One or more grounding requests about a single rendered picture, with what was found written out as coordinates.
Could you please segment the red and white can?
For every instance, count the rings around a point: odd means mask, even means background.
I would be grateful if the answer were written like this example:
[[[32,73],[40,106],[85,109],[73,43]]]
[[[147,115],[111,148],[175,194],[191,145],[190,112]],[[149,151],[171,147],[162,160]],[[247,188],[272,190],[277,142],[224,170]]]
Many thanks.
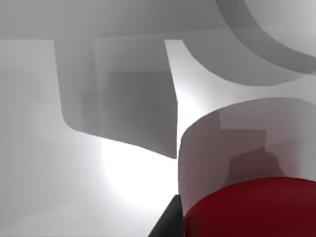
[[[184,237],[316,237],[316,105],[256,99],[186,129]]]

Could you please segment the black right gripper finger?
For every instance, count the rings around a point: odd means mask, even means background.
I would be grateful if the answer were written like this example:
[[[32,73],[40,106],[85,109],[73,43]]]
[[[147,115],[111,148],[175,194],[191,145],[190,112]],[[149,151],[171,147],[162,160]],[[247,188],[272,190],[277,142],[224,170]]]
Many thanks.
[[[148,237],[183,237],[183,210],[180,195],[175,195]]]

